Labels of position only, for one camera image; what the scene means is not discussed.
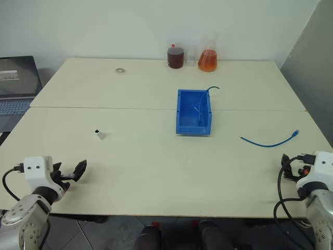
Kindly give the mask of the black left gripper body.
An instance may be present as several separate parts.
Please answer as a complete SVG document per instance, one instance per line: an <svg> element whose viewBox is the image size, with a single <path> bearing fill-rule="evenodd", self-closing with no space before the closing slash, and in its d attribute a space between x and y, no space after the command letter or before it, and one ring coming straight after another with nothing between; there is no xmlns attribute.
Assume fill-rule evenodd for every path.
<svg viewBox="0 0 333 250"><path fill-rule="evenodd" d="M59 171L52 171L50 176L51 176L51 179L57 185L59 185L64 192L66 192L70 187L69 181L70 180L73 181L73 173L71 173L71 174L62 174L60 169L59 169Z"/></svg>

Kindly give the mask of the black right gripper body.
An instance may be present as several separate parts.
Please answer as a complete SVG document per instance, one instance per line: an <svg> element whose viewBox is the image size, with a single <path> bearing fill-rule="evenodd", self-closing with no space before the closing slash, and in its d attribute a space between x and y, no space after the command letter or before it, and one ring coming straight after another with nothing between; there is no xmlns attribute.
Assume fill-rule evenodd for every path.
<svg viewBox="0 0 333 250"><path fill-rule="evenodd" d="M306 177L310 173L311 167L313 165L314 162L312 162L311 164L304 165L303 168L298 169L297 181ZM292 170L291 165L290 167L285 167L285 169Z"/></svg>

